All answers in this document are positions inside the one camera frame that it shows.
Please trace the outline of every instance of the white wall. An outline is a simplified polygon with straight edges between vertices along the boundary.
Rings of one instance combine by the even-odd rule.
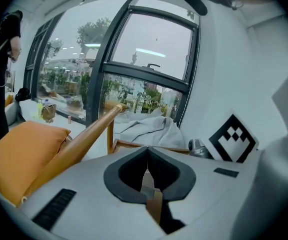
[[[261,149],[287,134],[271,99],[288,76],[287,19],[278,17],[247,29],[247,20],[240,20],[232,10],[216,4],[208,8],[209,15],[201,19],[197,74],[180,129],[187,144],[233,109],[258,138]],[[214,32],[204,22],[210,17],[216,34],[213,51]]]

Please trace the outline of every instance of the black vent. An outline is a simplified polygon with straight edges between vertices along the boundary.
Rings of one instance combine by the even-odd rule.
[[[233,178],[236,178],[237,175],[238,175],[237,171],[227,170],[227,169],[224,169],[224,168],[216,168],[214,170],[214,172],[216,172],[218,174],[223,174],[223,175],[226,175],[226,176],[229,176],[229,177],[233,177]]]
[[[75,194],[75,191],[63,188],[36,215],[36,217],[33,219],[33,222],[49,231],[54,226],[60,215],[67,208]]]

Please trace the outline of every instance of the chair backrest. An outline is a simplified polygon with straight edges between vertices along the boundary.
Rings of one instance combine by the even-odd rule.
[[[115,106],[74,138],[45,166],[43,171],[26,190],[24,196],[29,197],[43,184],[47,183],[69,167],[79,163],[103,131],[109,125],[113,125],[114,119],[120,111],[122,111],[122,107],[120,105]],[[112,135],[108,134],[108,139],[112,139]]]

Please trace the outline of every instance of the orange cushion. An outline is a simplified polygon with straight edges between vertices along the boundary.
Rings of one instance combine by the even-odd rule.
[[[69,130],[27,121],[0,140],[0,193],[15,205],[58,153]]]
[[[8,95],[6,101],[5,101],[5,107],[7,107],[9,104],[13,103],[14,96]]]

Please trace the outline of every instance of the plastic bottle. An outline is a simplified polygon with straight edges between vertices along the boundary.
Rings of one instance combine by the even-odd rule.
[[[37,105],[37,108],[38,108],[38,117],[41,118],[41,114],[42,114],[42,109],[43,109],[43,104],[42,104],[42,101],[39,100],[38,101],[38,105]]]

